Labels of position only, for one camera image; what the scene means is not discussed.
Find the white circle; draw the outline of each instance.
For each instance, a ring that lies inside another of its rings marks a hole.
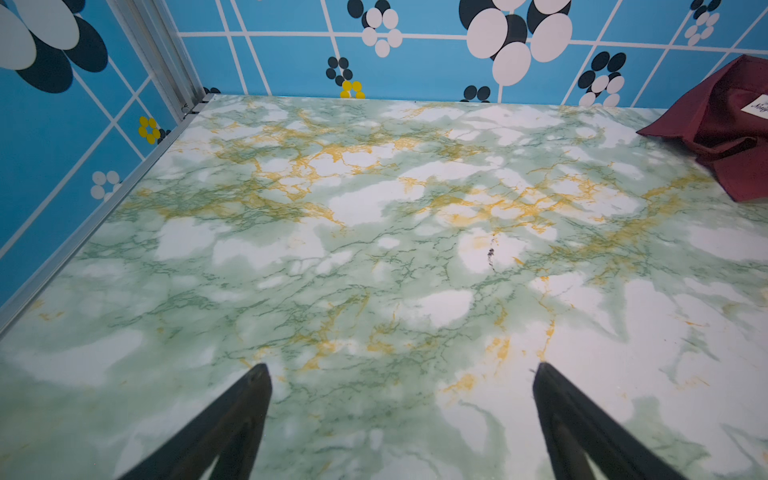
[[[599,94],[600,92],[605,90],[605,88],[608,86],[609,81],[610,81],[610,78],[608,78],[607,75],[600,75],[599,77],[595,78],[594,81],[592,82],[591,90],[594,93]]]
[[[27,28],[53,48],[70,50],[80,41],[78,23],[61,0],[23,0],[15,4]]]
[[[520,41],[502,48],[493,61],[493,79],[502,87],[514,85],[523,79],[531,67],[531,51]]]
[[[493,5],[496,5],[496,8],[505,12],[512,12],[524,3],[525,0],[493,0]]]
[[[610,94],[608,95],[608,98],[603,100],[603,106],[604,107],[615,107],[619,104],[619,94]]]
[[[24,70],[38,56],[35,40],[13,12],[0,5],[0,67]]]
[[[94,185],[91,187],[91,196],[96,200],[101,200],[104,198],[104,187],[101,185]]]
[[[608,86],[605,88],[605,91],[609,94],[614,94],[617,91],[621,90],[621,87],[624,86],[624,77],[619,75],[618,77],[615,77],[613,80],[608,82]]]
[[[392,30],[394,27],[396,27],[398,20],[397,12],[395,12],[393,8],[387,8],[384,11],[382,21],[384,22],[384,26],[388,29]]]
[[[107,181],[107,176],[104,175],[104,172],[94,172],[94,174],[91,175],[91,178],[97,185],[104,185],[104,183]]]
[[[490,58],[507,39],[507,17],[498,8],[478,13],[467,28],[469,53],[477,58]]]
[[[387,40],[382,39],[376,42],[376,54],[381,58],[389,55],[389,43],[387,43]]]
[[[533,3],[536,5],[537,10],[539,10],[544,15],[549,15],[551,13],[559,12],[565,8],[565,6],[568,5],[568,2],[570,1],[571,0],[533,0]]]
[[[378,28],[382,24],[382,13],[378,8],[373,7],[366,13],[366,22],[374,28]]]
[[[594,93],[591,91],[588,91],[587,93],[583,94],[581,98],[578,101],[578,104],[582,107],[589,107],[594,103]]]
[[[699,16],[699,18],[696,19],[696,25],[704,25],[705,23],[707,23],[707,20],[709,19],[710,19],[710,13],[704,12],[703,14],[701,14],[701,16]]]
[[[574,26],[566,14],[549,15],[531,37],[531,55],[541,63],[555,60],[568,47],[573,32]]]
[[[376,45],[376,38],[376,30],[373,28],[366,27],[366,29],[362,31],[362,43],[369,47]]]
[[[386,36],[386,40],[389,42],[389,46],[392,48],[398,48],[402,45],[402,33],[397,28],[393,28]]]

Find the patterned wallpaper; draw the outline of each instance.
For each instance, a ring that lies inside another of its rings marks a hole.
[[[105,0],[0,0],[0,304],[176,126]]]
[[[768,55],[766,0],[165,0],[230,94],[669,107]]]

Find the red fabric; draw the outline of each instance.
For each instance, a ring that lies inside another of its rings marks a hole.
[[[741,109],[768,94],[768,60],[742,55],[638,131],[680,138],[735,201],[768,197],[768,119]]]

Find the maroon cloth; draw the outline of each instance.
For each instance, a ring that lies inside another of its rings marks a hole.
[[[741,111],[762,94],[768,60],[742,55],[638,134],[680,138],[737,202],[768,197],[768,119]]]

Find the marble tabletop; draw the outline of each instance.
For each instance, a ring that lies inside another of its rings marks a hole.
[[[252,478],[552,478],[545,359],[768,477],[768,205],[659,114],[217,96],[0,341],[0,477],[116,477],[265,362]]]

